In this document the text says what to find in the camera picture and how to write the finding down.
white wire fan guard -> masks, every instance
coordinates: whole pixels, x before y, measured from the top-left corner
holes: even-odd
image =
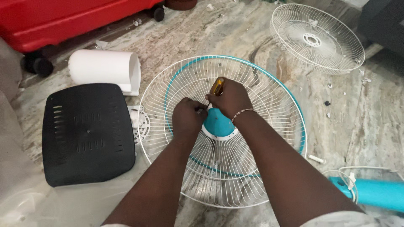
[[[290,91],[260,67],[227,56],[200,56],[179,61],[159,73],[146,88],[140,105],[150,118],[141,142],[151,164],[172,140],[172,114],[184,97],[207,104],[204,96],[217,77],[242,83],[256,110],[303,157],[306,130]],[[243,136],[218,140],[199,132],[187,162],[181,194],[206,205],[244,208],[268,202],[253,155]]]
[[[349,73],[365,60],[362,44],[344,23],[310,6],[279,6],[270,32],[282,50],[326,74]]]

fan grill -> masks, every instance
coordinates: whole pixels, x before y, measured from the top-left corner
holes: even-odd
[[[279,6],[270,32],[282,50],[326,74],[349,73],[364,62],[357,36],[337,18],[310,6]]]
[[[242,83],[257,111],[300,154],[306,155],[305,126],[290,92],[254,64],[227,56],[201,56],[179,61],[158,74],[140,105],[150,118],[150,132],[141,145],[152,163],[172,140],[172,114],[189,97],[204,99],[217,77]],[[268,201],[253,155],[239,132],[226,141],[199,132],[183,178],[181,193],[201,203],[241,208]]]

